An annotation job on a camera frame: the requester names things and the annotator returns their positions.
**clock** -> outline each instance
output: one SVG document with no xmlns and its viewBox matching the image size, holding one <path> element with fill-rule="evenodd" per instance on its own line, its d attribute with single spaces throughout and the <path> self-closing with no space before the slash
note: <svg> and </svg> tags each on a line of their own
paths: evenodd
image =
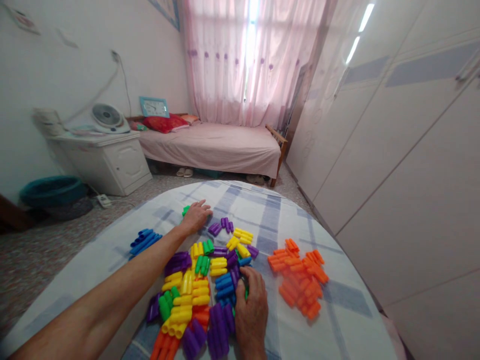
<svg viewBox="0 0 480 360">
<path fill-rule="evenodd" d="M 162 118 L 169 118 L 169 108 L 167 100 L 157 99 L 154 97 L 140 96 L 141 111 L 144 117 L 160 116 Z"/>
</svg>

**pink bedsheet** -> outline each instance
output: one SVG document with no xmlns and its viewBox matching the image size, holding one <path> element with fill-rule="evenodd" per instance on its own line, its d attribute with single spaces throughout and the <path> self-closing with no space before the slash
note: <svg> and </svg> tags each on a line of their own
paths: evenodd
<svg viewBox="0 0 480 360">
<path fill-rule="evenodd" d="M 178 132 L 142 131 L 149 159 L 232 173 L 277 178 L 280 147 L 265 127 L 199 123 Z"/>
</svg>

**table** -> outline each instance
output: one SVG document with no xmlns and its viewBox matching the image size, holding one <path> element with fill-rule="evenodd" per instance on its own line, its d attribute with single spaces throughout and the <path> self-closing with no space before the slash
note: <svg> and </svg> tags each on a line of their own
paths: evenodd
<svg viewBox="0 0 480 360">
<path fill-rule="evenodd" d="M 186 205 L 206 199 L 212 206 L 210 223 L 228 217 L 235 227 L 254 235 L 260 250 L 253 267 L 263 275 L 268 291 L 268 324 L 265 346 L 269 359 L 396 359 L 380 314 L 359 274 L 335 240 L 306 211 L 277 192 L 240 181 L 206 181 L 172 189 L 137 206 L 88 244 L 55 277 L 35 300 L 2 347 L 10 354 L 51 319 L 128 261 L 130 242 L 139 230 L 153 228 L 166 234 L 182 220 Z M 207 226 L 180 247 L 208 238 Z M 330 281 L 323 288 L 320 316 L 312 324 L 296 308 L 291 309 L 278 293 L 281 276 L 274 276 L 267 256 L 292 238 L 300 255 L 318 249 Z M 225 231 L 214 239 L 224 245 Z M 143 322 L 151 296 L 159 291 L 159 278 L 127 317 L 103 359 L 148 359 L 160 326 Z M 229 358 L 237 354 L 231 349 Z M 175 357 L 183 359 L 179 351 Z M 204 351 L 201 359 L 208 359 Z"/>
</svg>

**hand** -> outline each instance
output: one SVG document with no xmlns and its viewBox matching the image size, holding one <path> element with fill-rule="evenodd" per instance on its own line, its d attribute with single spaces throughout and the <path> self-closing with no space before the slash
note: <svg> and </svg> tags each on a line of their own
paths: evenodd
<svg viewBox="0 0 480 360">
<path fill-rule="evenodd" d="M 205 200 L 194 202 L 183 217 L 180 227 L 185 230 L 187 236 L 199 231 L 207 222 L 209 215 L 213 214 L 210 205 L 204 204 Z"/>
<path fill-rule="evenodd" d="M 235 331 L 244 359 L 266 359 L 265 332 L 269 315 L 267 290 L 262 275 L 249 266 L 240 272 L 248 279 L 248 297 L 245 300 L 245 284 L 238 281 L 236 287 Z"/>
</svg>

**red pillow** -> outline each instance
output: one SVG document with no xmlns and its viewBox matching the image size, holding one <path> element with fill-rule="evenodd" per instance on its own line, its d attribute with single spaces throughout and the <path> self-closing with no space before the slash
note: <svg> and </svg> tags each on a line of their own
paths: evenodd
<svg viewBox="0 0 480 360">
<path fill-rule="evenodd" d="M 148 116 L 143 120 L 143 125 L 149 129 L 168 134 L 172 129 L 189 126 L 190 124 L 180 116 L 170 113 L 170 118 L 161 116 Z"/>
</svg>

